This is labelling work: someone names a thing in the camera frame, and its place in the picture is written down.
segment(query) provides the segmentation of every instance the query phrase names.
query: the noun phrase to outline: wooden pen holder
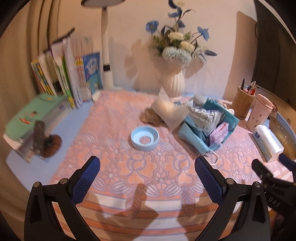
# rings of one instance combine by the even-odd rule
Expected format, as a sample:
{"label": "wooden pen holder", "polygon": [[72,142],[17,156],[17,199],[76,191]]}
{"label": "wooden pen holder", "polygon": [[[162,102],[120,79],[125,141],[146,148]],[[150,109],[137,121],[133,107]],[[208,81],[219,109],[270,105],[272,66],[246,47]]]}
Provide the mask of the wooden pen holder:
{"label": "wooden pen holder", "polygon": [[255,98],[255,95],[249,95],[238,87],[237,94],[235,95],[231,105],[231,108],[234,110],[235,117],[240,120],[246,119]]}

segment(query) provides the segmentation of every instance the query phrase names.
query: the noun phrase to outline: pink patterned tablecloth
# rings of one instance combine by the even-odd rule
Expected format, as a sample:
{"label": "pink patterned tablecloth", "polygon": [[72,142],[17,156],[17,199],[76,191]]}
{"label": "pink patterned tablecloth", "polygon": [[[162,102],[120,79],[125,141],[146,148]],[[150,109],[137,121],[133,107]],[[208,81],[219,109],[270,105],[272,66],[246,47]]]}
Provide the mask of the pink patterned tablecloth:
{"label": "pink patterned tablecloth", "polygon": [[[195,240],[217,209],[195,173],[198,153],[178,138],[178,130],[170,133],[165,125],[158,127],[160,142],[151,152],[131,146],[131,131],[143,125],[139,114],[154,99],[135,92],[102,92],[51,180],[57,183],[69,178],[92,155],[100,158],[101,170],[77,207],[101,240]],[[255,158],[265,159],[245,121],[217,154],[220,160],[215,168],[225,178],[246,184],[259,180],[251,163]],[[291,180],[280,162],[265,165],[276,177]],[[65,233],[71,236],[59,208],[55,209]],[[224,235],[230,232],[236,213]]]}

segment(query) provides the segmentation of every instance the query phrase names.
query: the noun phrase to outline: blue gripper pad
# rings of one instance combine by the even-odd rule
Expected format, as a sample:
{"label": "blue gripper pad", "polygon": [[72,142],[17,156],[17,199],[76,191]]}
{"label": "blue gripper pad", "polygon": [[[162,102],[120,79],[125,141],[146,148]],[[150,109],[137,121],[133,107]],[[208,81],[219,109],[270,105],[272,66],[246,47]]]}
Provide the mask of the blue gripper pad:
{"label": "blue gripper pad", "polygon": [[279,161],[288,168],[290,172],[296,170],[296,162],[292,161],[289,157],[286,157],[283,153],[279,155]]}
{"label": "blue gripper pad", "polygon": [[208,195],[210,196],[213,203],[221,205],[223,202],[223,190],[219,185],[215,177],[204,165],[200,158],[195,160],[195,171],[204,185]]}
{"label": "blue gripper pad", "polygon": [[71,197],[73,205],[82,203],[84,197],[89,191],[89,188],[91,187],[93,181],[95,180],[97,174],[100,171],[101,164],[99,158],[97,158],[96,156],[92,156],[88,161],[90,161],[90,163],[88,164],[86,162],[85,165],[88,164],[88,166],[73,186]]}

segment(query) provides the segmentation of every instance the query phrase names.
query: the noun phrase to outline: pink thermos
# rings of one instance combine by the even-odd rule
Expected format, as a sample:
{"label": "pink thermos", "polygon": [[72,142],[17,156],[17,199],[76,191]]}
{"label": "pink thermos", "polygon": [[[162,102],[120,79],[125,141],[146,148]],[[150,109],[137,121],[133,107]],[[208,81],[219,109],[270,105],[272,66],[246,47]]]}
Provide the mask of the pink thermos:
{"label": "pink thermos", "polygon": [[257,95],[255,104],[247,122],[247,128],[251,132],[254,132],[256,126],[263,125],[273,107],[274,105],[269,99],[263,95]]}

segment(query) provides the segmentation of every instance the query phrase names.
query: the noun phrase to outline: beige curtain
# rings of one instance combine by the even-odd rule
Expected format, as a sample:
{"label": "beige curtain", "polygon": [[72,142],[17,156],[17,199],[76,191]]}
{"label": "beige curtain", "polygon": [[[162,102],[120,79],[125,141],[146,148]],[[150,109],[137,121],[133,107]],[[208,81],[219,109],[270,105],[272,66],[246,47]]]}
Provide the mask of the beige curtain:
{"label": "beige curtain", "polygon": [[[57,38],[60,0],[31,0],[12,20],[0,39],[0,134],[7,122],[37,93],[30,62],[49,40]],[[29,192],[6,164],[11,148],[0,137],[0,210],[23,240]]]}

